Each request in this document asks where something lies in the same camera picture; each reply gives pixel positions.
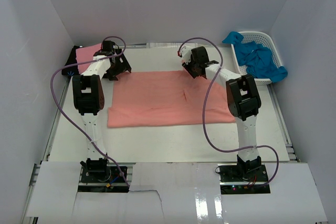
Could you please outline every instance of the folded cloth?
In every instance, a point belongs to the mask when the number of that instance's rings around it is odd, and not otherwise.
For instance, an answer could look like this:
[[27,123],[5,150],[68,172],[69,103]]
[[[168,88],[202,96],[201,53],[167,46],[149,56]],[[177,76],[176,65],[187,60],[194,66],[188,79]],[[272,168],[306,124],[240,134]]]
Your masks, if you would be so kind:
[[[108,127],[202,123],[210,80],[193,79],[185,70],[123,73],[114,82]],[[206,105],[206,123],[232,123],[226,91],[214,83]]]
[[287,76],[287,70],[281,66],[277,68],[272,59],[272,51],[257,44],[254,41],[242,43],[243,35],[232,31],[222,41],[223,43],[232,44],[235,48],[238,65],[246,65],[246,71],[255,78],[269,78],[272,82],[278,82]]
[[[93,55],[95,52],[99,51],[101,48],[101,44],[96,44],[91,47],[81,47],[76,49],[76,60],[77,63],[93,60]],[[78,65],[78,71],[79,73],[83,73],[87,68],[90,66],[90,64],[83,64]]]

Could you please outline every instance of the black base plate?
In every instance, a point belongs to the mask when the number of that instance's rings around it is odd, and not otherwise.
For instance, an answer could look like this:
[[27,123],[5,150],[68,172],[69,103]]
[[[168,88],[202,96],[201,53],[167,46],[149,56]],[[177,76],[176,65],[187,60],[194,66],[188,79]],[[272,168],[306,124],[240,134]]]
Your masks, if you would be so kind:
[[221,182],[226,183],[226,185],[221,185],[221,194],[270,194],[269,185],[262,186],[254,185],[248,188],[244,188],[244,184],[241,185],[242,182],[245,182],[246,185],[249,183],[251,179],[256,176],[256,182],[267,182],[268,176],[266,167],[262,165],[259,169],[254,170],[248,173],[248,176],[245,178],[241,178],[237,174],[237,166],[236,165],[223,165],[217,169],[217,173],[221,176]]
[[81,193],[128,193],[128,186],[78,186]]
[[[127,166],[121,166],[120,168],[123,171],[125,178],[127,178]],[[108,166],[107,169],[108,169],[107,170],[108,175],[110,174],[110,171],[111,171],[112,179],[115,179],[119,175],[119,170],[116,166]],[[80,181],[82,183],[102,183],[102,181],[99,181],[95,177],[89,175],[88,170],[85,167],[83,167],[82,169]],[[107,184],[108,182],[111,182],[111,179],[106,180],[104,183]],[[124,179],[121,176],[119,176],[119,178],[117,178],[117,180],[114,181],[113,183],[124,183]]]
[[264,165],[262,165],[259,169],[248,173],[245,178],[241,178],[241,176],[237,174],[236,165],[223,165],[223,166],[220,166],[217,170],[221,176],[221,182],[227,182],[227,183],[248,182],[251,179],[253,179],[254,176],[257,176],[256,182],[267,182],[268,181],[267,171]]

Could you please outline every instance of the blue cloth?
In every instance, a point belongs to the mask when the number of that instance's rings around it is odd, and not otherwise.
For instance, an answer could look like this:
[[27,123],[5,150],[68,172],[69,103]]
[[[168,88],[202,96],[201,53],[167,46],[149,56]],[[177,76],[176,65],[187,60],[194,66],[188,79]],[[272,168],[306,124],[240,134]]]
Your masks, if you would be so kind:
[[246,71],[258,79],[269,78],[272,82],[278,82],[287,76],[288,73],[284,67],[275,66],[272,51],[269,48],[254,41],[242,43],[243,38],[240,33],[232,31],[222,41],[234,45],[238,65],[246,65]]

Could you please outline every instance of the laundry basket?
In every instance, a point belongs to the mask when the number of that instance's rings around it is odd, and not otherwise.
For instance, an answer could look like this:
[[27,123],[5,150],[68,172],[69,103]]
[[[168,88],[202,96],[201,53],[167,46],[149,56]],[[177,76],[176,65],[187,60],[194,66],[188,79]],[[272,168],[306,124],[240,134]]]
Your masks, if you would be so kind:
[[[248,43],[251,41],[255,41],[257,44],[262,44],[264,47],[268,47],[272,51],[272,59],[273,59],[275,66],[277,66],[277,68],[282,66],[282,62],[280,60],[278,51],[275,48],[275,45],[270,36],[260,31],[240,31],[239,33],[243,35],[244,37],[241,43]],[[247,66],[238,65],[235,48],[233,45],[231,45],[231,48],[233,51],[233,56],[234,56],[233,58],[234,58],[236,70],[242,75],[247,74],[246,72]],[[256,85],[268,85],[272,83],[270,79],[255,78],[255,81],[256,81]]]

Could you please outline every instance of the black object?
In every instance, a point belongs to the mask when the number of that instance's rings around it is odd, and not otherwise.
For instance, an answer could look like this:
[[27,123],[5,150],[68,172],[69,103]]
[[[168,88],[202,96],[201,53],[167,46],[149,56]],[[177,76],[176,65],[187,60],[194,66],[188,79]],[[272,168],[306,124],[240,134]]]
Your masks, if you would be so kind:
[[[85,162],[81,162],[83,169],[81,173],[81,179],[80,181],[82,183],[109,183],[112,180],[114,180],[116,177],[118,177],[113,183],[124,183],[124,179],[122,176],[120,176],[120,172],[116,166],[104,166],[104,164],[99,165],[97,170],[104,171],[101,174],[101,176],[97,177],[96,173],[90,172],[87,167],[85,166]],[[126,166],[120,166],[120,169],[124,173],[125,178],[127,179],[127,167]]]
[[221,165],[216,168],[216,173],[220,175],[221,182],[232,183],[235,182],[248,182],[257,177],[256,182],[267,182],[268,175],[265,165],[261,165],[253,173],[244,174],[237,165]]
[[107,176],[109,176],[109,172],[107,169],[107,159],[98,159],[98,160],[91,160],[88,158],[86,163],[81,161],[80,164],[82,165],[83,169],[86,169],[87,173],[99,180],[104,180]]
[[188,64],[184,62],[182,67],[184,67],[194,79],[197,76],[203,76],[205,78],[205,68],[212,64],[218,64],[218,61],[209,61],[205,47],[196,47],[191,50],[191,53],[191,61]]
[[[261,165],[253,173],[242,174],[237,165],[222,165],[217,167],[216,172],[221,177],[221,182],[226,185],[221,185],[221,194],[269,194],[269,185],[260,186],[253,185],[244,188],[250,181],[256,177],[256,182],[265,183],[268,181],[268,175],[265,165]],[[237,182],[244,182],[244,185],[236,185]]]
[[[76,60],[76,49],[80,48],[79,46],[74,46],[71,50],[71,53],[69,55],[69,58],[67,60],[67,63],[65,63],[65,66],[70,65],[70,64],[75,64],[77,63]],[[63,76],[74,76],[79,74],[78,72],[78,66],[70,67],[70,68],[65,68],[62,69],[62,75]]]
[[[240,90],[247,91],[242,95]],[[227,103],[231,114],[243,121],[258,114],[261,100],[252,75],[247,74],[226,82]]]
[[78,186],[77,189],[80,193],[128,193],[128,186]]
[[[91,93],[83,93],[82,90],[91,88]],[[74,76],[72,78],[73,103],[81,115],[92,113],[97,115],[104,108],[104,93],[100,77],[96,74],[91,76]]]
[[[111,56],[114,53],[120,54],[122,49],[118,48],[115,49],[115,43],[110,40],[105,40],[102,42],[102,49],[95,52],[94,56],[104,55],[104,56]],[[129,73],[132,72],[132,68],[128,63],[124,54],[110,58],[111,67],[106,71],[103,78],[108,78],[110,81],[117,81],[117,75],[128,71]]]
[[[122,49],[116,49],[116,53],[120,54]],[[106,71],[103,78],[108,78],[110,81],[118,81],[117,75],[128,71],[132,72],[132,68],[128,63],[124,54],[121,56],[110,58],[111,67]]]
[[221,186],[220,194],[270,194],[271,190],[269,185],[266,186],[251,186],[249,188],[244,188],[244,186],[238,185],[235,187],[232,186]]
[[257,170],[261,167],[261,157],[258,156],[255,160],[247,160],[244,162],[238,155],[237,155],[237,168],[243,172],[243,174],[251,174],[254,170]]

